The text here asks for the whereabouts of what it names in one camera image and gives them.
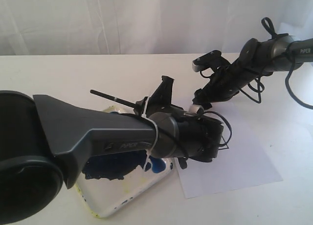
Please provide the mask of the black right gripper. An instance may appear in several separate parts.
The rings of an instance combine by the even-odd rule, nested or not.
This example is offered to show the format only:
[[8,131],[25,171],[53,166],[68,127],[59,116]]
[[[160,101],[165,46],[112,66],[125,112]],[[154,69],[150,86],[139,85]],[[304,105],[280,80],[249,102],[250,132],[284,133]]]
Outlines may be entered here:
[[227,101],[256,77],[257,63],[255,61],[243,63],[235,60],[210,75],[209,82],[195,91],[193,104],[211,107],[211,103]]

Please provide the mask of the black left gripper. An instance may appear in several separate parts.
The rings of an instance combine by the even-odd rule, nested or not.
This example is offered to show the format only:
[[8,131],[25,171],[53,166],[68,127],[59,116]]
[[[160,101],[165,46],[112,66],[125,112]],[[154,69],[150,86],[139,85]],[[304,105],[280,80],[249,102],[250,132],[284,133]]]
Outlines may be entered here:
[[162,82],[148,98],[136,101],[133,111],[143,113],[158,127],[158,141],[150,150],[154,158],[177,158],[211,162],[217,156],[224,127],[222,122],[172,105],[174,79],[163,75]]

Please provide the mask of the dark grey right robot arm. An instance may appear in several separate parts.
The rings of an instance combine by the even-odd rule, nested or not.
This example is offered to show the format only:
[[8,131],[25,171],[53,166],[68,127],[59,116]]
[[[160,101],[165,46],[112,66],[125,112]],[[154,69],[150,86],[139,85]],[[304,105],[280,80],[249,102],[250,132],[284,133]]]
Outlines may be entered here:
[[229,62],[219,50],[213,50],[193,60],[194,72],[210,68],[209,82],[194,93],[193,103],[203,107],[224,102],[237,95],[253,80],[270,76],[274,72],[293,72],[313,60],[313,41],[297,41],[288,34],[260,42],[248,40],[238,58]]

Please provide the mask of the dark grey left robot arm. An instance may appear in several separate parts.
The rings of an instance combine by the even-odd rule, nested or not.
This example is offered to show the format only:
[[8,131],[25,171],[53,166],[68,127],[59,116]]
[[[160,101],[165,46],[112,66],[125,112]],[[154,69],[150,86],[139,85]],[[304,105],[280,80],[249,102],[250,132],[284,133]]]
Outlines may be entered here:
[[10,224],[45,208],[65,185],[71,188],[95,156],[146,150],[154,158],[211,162],[225,121],[172,104],[173,79],[162,77],[150,97],[129,102],[133,113],[80,108],[45,94],[0,93],[0,222]]

